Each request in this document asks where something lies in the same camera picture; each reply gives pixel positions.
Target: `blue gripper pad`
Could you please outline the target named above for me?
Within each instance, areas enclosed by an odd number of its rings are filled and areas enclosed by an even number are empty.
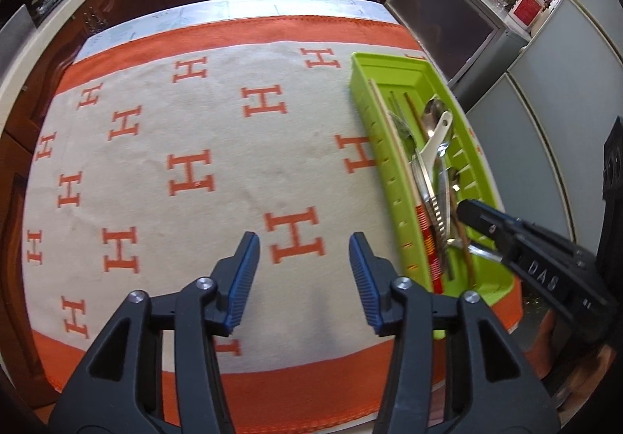
[[[391,282],[398,277],[385,258],[375,257],[363,232],[355,232],[349,242],[348,257],[366,321],[375,334],[386,335],[387,325],[396,322],[392,308]]]
[[[245,232],[236,253],[219,260],[210,275],[217,294],[206,307],[206,319],[221,325],[226,334],[240,325],[259,260],[260,238]]]

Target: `white spoon handle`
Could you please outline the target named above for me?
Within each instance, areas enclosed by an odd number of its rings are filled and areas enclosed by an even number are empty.
[[[437,152],[439,146],[445,139],[448,130],[452,126],[452,113],[450,111],[445,111],[439,118],[437,126],[433,134],[429,137],[428,142],[422,149],[421,155],[422,160],[424,160],[424,166],[426,167],[426,171],[429,173],[429,176],[432,177],[433,173],[433,165],[435,163],[435,158],[437,158]]]

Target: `metal screw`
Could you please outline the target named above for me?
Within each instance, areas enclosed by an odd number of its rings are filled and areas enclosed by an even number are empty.
[[[474,290],[468,290],[463,294],[463,299],[465,299],[470,304],[475,304],[480,300],[480,295]]]
[[[143,300],[147,297],[147,294],[143,290],[135,290],[128,294],[128,300],[133,304],[138,304],[139,302],[143,302]]]
[[[409,290],[412,285],[413,281],[411,281],[409,278],[405,278],[404,276],[398,276],[394,280],[394,286],[398,288],[398,290]]]
[[[212,278],[199,278],[195,285],[200,290],[210,290],[214,287],[214,280]]]

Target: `spoon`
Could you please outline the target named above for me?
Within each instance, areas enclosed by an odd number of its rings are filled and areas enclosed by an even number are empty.
[[[434,137],[437,125],[441,121],[441,118],[445,112],[449,112],[448,106],[445,105],[445,102],[441,100],[437,94],[426,102],[421,121],[424,126],[424,133],[428,136],[429,142]],[[447,150],[448,146],[450,146],[453,136],[454,128],[451,122],[450,126],[446,129],[442,140],[438,143],[437,151],[434,152],[435,155],[437,153],[439,153],[439,157],[443,157],[443,155],[445,155],[445,150]]]
[[[433,165],[437,157],[443,157],[445,150],[448,149],[452,139],[452,113],[444,111],[439,116],[439,121],[433,129],[427,129],[429,140],[422,148],[422,158],[426,166],[426,171],[431,174]]]

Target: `orange border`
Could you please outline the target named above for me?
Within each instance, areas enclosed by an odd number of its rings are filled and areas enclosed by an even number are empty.
[[[58,93],[112,72],[162,58],[239,44],[275,41],[356,43],[422,48],[402,26],[365,19],[325,16],[279,16],[236,19],[190,26],[141,38],[107,49],[72,65]],[[522,315],[521,291],[493,307],[508,329]],[[46,376],[59,391],[84,355],[82,350],[33,332]],[[435,341],[434,382],[443,379],[443,341]],[[392,342],[333,360],[267,372],[222,376],[227,402],[239,434],[298,434],[327,429],[375,413],[381,402]],[[165,418],[179,423],[174,374],[163,372]]]
[[[157,33],[80,60],[67,69],[56,94],[112,72],[161,58],[215,47],[277,41],[340,42],[422,49],[406,28],[382,21],[327,16],[232,19]]]
[[[493,306],[509,329],[521,319],[519,281]],[[49,382],[61,391],[85,352],[33,331]],[[392,341],[341,358],[265,372],[223,374],[236,432],[300,434],[350,422],[378,411]],[[433,382],[445,374],[444,341],[434,342]],[[180,424],[175,378],[163,372],[164,417]]]

